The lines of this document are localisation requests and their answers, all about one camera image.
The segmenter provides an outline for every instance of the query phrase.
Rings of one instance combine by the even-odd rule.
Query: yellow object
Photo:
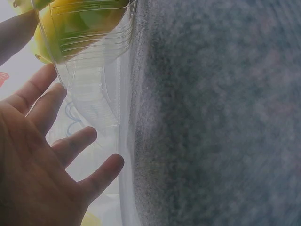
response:
[[[80,226],[101,226],[101,221],[92,213],[87,212],[84,215],[83,221]]]
[[[32,0],[38,11],[42,10],[53,0]],[[8,0],[10,5],[15,9],[15,12],[19,15],[26,13],[33,9],[31,0]]]
[[[76,56],[111,32],[122,19],[129,0],[55,0],[41,12],[41,25],[56,63]],[[52,61],[40,28],[32,50],[40,61]]]

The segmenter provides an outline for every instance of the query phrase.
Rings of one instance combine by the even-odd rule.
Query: red object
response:
[[[9,79],[9,75],[5,72],[0,72],[0,87],[3,85],[4,81]]]

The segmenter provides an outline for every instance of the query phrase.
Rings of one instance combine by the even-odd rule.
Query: finger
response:
[[[0,23],[0,66],[30,41],[37,24],[33,10]]]
[[[57,112],[66,97],[67,91],[56,83],[45,93],[28,113],[27,118],[35,124],[36,128],[46,135],[56,120]]]
[[[92,175],[79,182],[84,191],[84,198],[90,204],[118,176],[124,166],[123,158],[111,155]]]
[[[52,150],[61,164],[66,168],[96,138],[96,130],[92,127],[86,127],[70,137],[56,141],[52,146]]]
[[[27,114],[34,102],[48,89],[57,74],[52,64],[39,69],[15,94],[4,101],[23,114]]]

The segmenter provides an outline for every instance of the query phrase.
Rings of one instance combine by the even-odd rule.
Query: hand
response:
[[[29,12],[1,23],[0,40],[4,33],[15,34],[10,28],[19,23],[34,31],[34,18],[33,12]],[[11,41],[7,45],[0,42],[0,64],[20,50],[32,34],[6,39],[13,40],[14,45]],[[66,96],[60,83],[43,95],[55,78],[53,65],[46,65],[19,91],[0,102],[2,226],[79,226],[89,204],[123,167],[122,157],[115,154],[82,181],[76,182],[67,174],[65,168],[95,141],[97,134],[94,128],[87,127],[49,146],[45,135]]]

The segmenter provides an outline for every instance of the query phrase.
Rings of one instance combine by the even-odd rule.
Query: gray carpet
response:
[[[301,225],[301,1],[138,0],[143,226]]]

